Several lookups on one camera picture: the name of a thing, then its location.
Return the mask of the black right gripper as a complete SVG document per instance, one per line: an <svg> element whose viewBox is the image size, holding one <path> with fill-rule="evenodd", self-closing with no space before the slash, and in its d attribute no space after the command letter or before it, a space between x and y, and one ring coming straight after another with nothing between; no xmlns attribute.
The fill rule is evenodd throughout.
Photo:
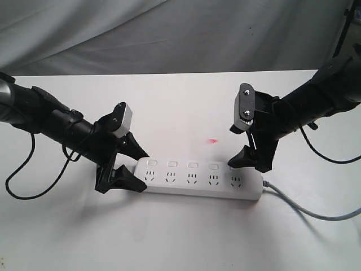
<svg viewBox="0 0 361 271"><path fill-rule="evenodd" d="M249 146L244 146L227 164L235 169L251 167L266 173L272 170L279 139L298 129L298 113L295 105L297 96L296 91L283 98L260 91L255 92L253 124L247 131L240 133L248 133L253 138L249 140ZM237 134L233 124L230 131Z"/></svg>

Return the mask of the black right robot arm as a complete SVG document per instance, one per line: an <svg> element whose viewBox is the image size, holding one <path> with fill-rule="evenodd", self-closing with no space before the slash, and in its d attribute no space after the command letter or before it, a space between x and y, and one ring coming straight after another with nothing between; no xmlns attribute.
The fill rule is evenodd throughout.
<svg viewBox="0 0 361 271"><path fill-rule="evenodd" d="M242 83L234 102L230 131L245 133L249 144L228 161L232 168L272 169L279 140L307 125L312 130L322 117L353 110L360 105L360 44L356 56L336 56L307 82L283 98L256 91Z"/></svg>

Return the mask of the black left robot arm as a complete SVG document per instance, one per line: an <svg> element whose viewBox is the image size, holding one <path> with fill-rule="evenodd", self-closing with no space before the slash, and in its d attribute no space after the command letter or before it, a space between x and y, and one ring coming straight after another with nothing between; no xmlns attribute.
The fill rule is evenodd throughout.
<svg viewBox="0 0 361 271"><path fill-rule="evenodd" d="M147 185L125 165L114 168L116 156L134 160L146 158L130 131L133 113L121 102L93 124L45 90L17 85L15 78L1 73L1 122L30 133L43 134L61 144L67 162L85 157L96 164L95 190L105 194L112 189L143 192Z"/></svg>

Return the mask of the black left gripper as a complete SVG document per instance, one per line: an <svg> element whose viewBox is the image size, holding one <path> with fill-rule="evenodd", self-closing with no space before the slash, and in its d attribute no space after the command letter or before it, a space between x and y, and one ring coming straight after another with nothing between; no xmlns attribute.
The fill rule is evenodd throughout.
<svg viewBox="0 0 361 271"><path fill-rule="evenodd" d="M136 141L132 132L117 138L110 130L112 112L94 123L95 133L90 144L95 148L96 161L95 190L105 194L112 189L142 193L147 185L135 177L125 166L114 169L116 156L120 152L136 161L149 155Z"/></svg>

